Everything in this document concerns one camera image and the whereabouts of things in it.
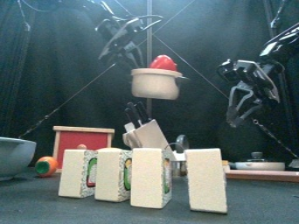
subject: gray table surface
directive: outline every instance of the gray table surface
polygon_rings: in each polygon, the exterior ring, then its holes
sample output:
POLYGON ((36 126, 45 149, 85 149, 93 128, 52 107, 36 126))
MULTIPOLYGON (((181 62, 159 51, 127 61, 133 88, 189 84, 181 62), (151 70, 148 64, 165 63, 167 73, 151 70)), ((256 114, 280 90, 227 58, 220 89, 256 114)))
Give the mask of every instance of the gray table surface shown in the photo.
POLYGON ((0 223, 299 223, 299 184, 228 179, 228 214, 189 209, 187 178, 172 179, 163 209, 93 197, 59 197, 60 174, 39 178, 33 168, 0 182, 0 223))

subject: red box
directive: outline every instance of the red box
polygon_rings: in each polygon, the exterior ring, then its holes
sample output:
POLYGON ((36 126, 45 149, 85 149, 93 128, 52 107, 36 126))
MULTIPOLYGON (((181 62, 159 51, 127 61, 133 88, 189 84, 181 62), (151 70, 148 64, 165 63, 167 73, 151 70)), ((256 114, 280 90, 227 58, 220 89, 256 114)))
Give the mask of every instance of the red box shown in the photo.
POLYGON ((96 129, 81 127, 53 126, 56 131, 52 156, 59 161, 61 170, 63 154, 67 149, 77 149, 80 144, 87 146, 87 150, 95 151, 111 147, 115 135, 113 129, 96 129))

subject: saucepan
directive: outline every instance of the saucepan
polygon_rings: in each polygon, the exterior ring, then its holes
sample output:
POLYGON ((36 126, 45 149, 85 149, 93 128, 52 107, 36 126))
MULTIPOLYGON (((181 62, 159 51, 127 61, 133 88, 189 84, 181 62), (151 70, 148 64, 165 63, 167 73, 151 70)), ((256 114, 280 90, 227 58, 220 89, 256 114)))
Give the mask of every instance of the saucepan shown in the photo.
POLYGON ((252 152, 251 157, 235 163, 237 170, 283 171, 286 169, 286 163, 263 158, 263 152, 260 151, 252 152))
POLYGON ((180 85, 188 81, 181 73, 159 68, 137 68, 131 74, 135 97, 175 100, 179 97, 180 85))

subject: gray bowl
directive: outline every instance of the gray bowl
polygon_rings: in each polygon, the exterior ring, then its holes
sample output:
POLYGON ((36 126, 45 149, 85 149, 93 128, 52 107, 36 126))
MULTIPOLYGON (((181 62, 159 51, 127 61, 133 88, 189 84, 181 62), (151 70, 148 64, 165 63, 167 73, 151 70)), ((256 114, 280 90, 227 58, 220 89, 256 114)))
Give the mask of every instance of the gray bowl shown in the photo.
POLYGON ((0 181, 21 173, 33 159, 36 142, 0 137, 0 181))

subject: knife handle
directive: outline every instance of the knife handle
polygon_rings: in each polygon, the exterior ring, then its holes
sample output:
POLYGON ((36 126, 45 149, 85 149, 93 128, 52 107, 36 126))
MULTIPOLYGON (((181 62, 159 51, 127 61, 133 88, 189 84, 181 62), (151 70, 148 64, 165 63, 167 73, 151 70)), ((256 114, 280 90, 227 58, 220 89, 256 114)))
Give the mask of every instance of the knife handle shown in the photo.
POLYGON ((135 119, 140 122, 140 116, 139 116, 139 113, 137 113, 137 111, 136 111, 136 105, 135 105, 132 102, 129 102, 129 103, 127 104, 127 107, 128 107, 129 109, 132 109, 132 112, 133 112, 133 115, 135 115, 135 119))
POLYGON ((148 117, 148 114, 145 112, 145 106, 144 106, 144 104, 141 102, 139 102, 135 105, 135 107, 136 107, 137 113, 139 113, 140 118, 141 118, 141 124, 149 123, 152 119, 148 117))
POLYGON ((136 115, 135 115, 135 113, 133 113, 131 108, 125 109, 125 115, 128 117, 129 122, 135 125, 135 128, 137 129, 140 127, 140 123, 139 123, 139 121, 136 119, 136 115))

